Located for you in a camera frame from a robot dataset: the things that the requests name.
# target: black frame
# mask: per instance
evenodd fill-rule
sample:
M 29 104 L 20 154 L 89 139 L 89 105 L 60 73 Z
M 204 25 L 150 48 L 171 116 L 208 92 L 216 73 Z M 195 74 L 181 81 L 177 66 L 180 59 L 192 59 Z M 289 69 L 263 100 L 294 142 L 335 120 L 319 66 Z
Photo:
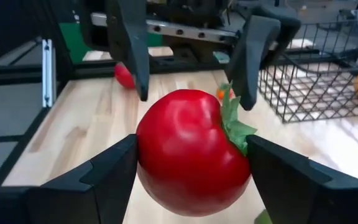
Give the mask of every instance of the black frame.
M 117 61 L 103 60 L 103 61 L 88 61 L 74 64 L 70 58 L 69 49 L 65 43 L 65 39 L 60 30 L 57 17 L 51 7 L 49 0 L 23 0 L 24 7 L 27 7 L 33 20 L 37 23 L 40 29 L 41 37 L 50 39 L 56 51 L 56 71 L 58 86 L 58 93 L 64 89 L 65 85 L 70 80 L 80 80 L 87 78 L 107 78 L 114 75 L 114 66 Z M 309 50 L 290 50 L 290 55 L 299 57 L 299 54 L 310 54 Z M 164 73 L 180 73 L 180 72 L 195 72 L 204 70 L 222 70 L 225 64 L 220 63 L 175 63 L 173 57 L 154 57 L 157 61 L 165 61 L 161 66 L 152 67 L 150 72 L 152 74 Z M 321 58 L 316 60 L 321 61 L 335 61 L 336 58 Z M 279 59 L 276 63 L 285 63 L 284 58 Z M 42 66 L 41 65 L 18 65 L 18 66 L 0 66 L 0 85 L 14 85 L 23 83 L 40 83 L 42 81 Z M 16 147 L 12 150 L 9 157 L 0 167 L 0 185 L 9 175 L 17 160 L 31 140 L 32 136 L 41 125 L 46 117 L 49 108 L 42 108 L 40 113 L 34 119 L 24 134 L 13 136 L 0 136 L 0 142 L 17 142 Z

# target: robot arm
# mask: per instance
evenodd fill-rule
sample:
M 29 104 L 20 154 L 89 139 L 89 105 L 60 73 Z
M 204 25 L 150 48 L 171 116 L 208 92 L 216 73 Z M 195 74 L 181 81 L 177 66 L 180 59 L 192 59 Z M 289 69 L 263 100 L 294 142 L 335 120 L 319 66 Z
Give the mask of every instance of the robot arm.
M 162 35 L 175 60 L 186 63 L 217 62 L 216 52 L 227 54 L 227 79 L 233 81 L 234 93 L 242 97 L 241 106 L 251 110 L 259 70 L 286 49 L 301 26 L 291 9 L 245 8 L 224 0 L 171 0 L 165 4 L 80 0 L 78 5 L 86 44 L 124 63 L 142 101 L 147 100 L 154 64 L 148 54 L 147 33 Z
M 264 223 L 358 223 L 358 179 L 258 136 L 247 142 L 252 176 L 271 219 Z M 40 187 L 0 187 L 0 224 L 121 224 L 137 151 L 131 134 Z

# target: fake tomato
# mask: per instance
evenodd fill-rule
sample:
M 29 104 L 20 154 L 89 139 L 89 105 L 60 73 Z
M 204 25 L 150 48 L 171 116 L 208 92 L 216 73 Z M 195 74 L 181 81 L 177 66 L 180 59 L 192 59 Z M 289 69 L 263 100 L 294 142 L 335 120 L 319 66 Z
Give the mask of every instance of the fake tomato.
M 256 130 L 238 122 L 239 98 L 230 102 L 229 91 L 222 108 L 203 91 L 173 91 L 152 105 L 137 127 L 139 179 L 173 213 L 210 215 L 246 189 L 245 137 Z
M 124 88 L 135 88 L 135 82 L 132 75 L 123 63 L 120 62 L 114 67 L 114 76 L 116 77 L 117 82 Z

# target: wooden surface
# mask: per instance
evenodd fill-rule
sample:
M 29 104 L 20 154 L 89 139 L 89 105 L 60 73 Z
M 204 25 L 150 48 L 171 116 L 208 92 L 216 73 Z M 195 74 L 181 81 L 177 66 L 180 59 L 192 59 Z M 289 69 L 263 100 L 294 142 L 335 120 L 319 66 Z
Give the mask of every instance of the wooden surface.
M 169 52 L 153 49 L 152 54 Z M 101 58 L 108 55 L 90 52 L 86 56 L 87 60 Z M 140 102 L 135 91 L 124 90 L 114 79 L 71 81 L 4 185 L 40 185 L 133 133 L 148 108 L 167 93 L 193 88 L 214 94 L 225 81 L 222 71 L 154 75 L 147 102 Z M 240 109 L 239 117 L 256 127 L 259 136 L 358 177 L 358 118 L 282 124 L 261 96 L 252 111 Z M 155 203 L 136 179 L 124 223 L 248 224 L 263 208 L 251 181 L 245 194 L 227 210 L 203 218 L 180 217 Z

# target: green panel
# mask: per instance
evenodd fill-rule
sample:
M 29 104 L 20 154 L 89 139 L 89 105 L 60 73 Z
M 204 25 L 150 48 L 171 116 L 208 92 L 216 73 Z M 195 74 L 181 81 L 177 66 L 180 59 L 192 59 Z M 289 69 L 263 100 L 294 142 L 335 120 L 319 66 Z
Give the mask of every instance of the green panel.
M 92 50 L 87 47 L 82 39 L 80 25 L 78 23 L 60 23 L 60 29 L 66 40 L 70 57 L 74 63 L 81 62 L 85 54 Z M 147 39 L 149 47 L 160 47 L 162 45 L 162 36 L 157 34 L 149 34 Z
M 147 39 L 147 46 L 149 47 L 161 47 L 162 36 L 158 34 L 149 34 Z
M 85 54 L 92 50 L 87 47 L 82 39 L 80 25 L 77 23 L 60 23 L 60 29 L 66 40 L 73 63 L 81 62 Z

